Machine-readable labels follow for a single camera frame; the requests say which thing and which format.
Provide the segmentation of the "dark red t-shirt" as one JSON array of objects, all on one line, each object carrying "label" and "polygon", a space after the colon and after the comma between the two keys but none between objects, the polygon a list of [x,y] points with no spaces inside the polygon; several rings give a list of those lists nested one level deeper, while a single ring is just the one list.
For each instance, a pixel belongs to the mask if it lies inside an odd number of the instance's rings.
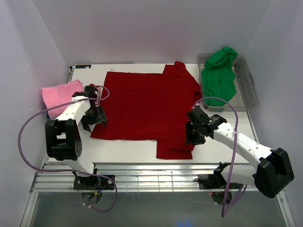
[{"label": "dark red t-shirt", "polygon": [[184,63],[166,65],[162,73],[108,72],[104,85],[110,92],[101,103],[107,124],[97,124],[92,138],[155,140],[157,158],[192,158],[187,113],[201,88]]}]

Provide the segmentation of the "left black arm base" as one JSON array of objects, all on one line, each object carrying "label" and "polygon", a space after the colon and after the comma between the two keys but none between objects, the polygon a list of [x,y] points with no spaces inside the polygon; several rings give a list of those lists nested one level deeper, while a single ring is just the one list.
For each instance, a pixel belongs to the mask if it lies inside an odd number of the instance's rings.
[{"label": "left black arm base", "polygon": [[73,189],[74,190],[113,190],[114,175],[106,175],[104,177],[97,176],[75,176]]}]

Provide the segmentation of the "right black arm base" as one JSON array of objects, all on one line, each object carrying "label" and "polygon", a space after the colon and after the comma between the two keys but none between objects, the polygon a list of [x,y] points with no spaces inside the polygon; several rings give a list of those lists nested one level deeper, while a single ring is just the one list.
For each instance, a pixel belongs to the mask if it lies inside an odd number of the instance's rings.
[{"label": "right black arm base", "polygon": [[221,175],[198,175],[194,181],[199,184],[199,189],[222,189],[226,187],[226,181]]}]

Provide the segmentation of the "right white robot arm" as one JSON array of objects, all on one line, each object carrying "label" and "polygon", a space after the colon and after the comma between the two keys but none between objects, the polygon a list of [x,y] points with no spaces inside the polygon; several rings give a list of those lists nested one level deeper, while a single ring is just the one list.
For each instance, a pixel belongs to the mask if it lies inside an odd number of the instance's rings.
[{"label": "right white robot arm", "polygon": [[263,195],[274,198],[292,180],[294,172],[288,153],[282,149],[271,149],[239,133],[223,117],[215,114],[187,113],[186,143],[201,145],[210,137],[246,159],[250,166],[232,167],[231,163],[219,163],[213,174],[199,179],[206,188],[224,188],[230,183],[256,187]]}]

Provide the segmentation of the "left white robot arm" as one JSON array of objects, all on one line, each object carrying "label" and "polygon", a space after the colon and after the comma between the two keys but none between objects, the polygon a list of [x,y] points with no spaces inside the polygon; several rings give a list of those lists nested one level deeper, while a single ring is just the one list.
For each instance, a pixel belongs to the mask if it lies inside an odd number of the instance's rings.
[{"label": "left white robot arm", "polygon": [[91,132],[91,125],[106,126],[107,117],[100,105],[101,91],[98,87],[86,86],[84,91],[72,95],[71,104],[61,115],[45,124],[46,151],[48,157],[67,164],[90,189],[100,185],[95,165],[83,154],[83,145],[78,125]]}]

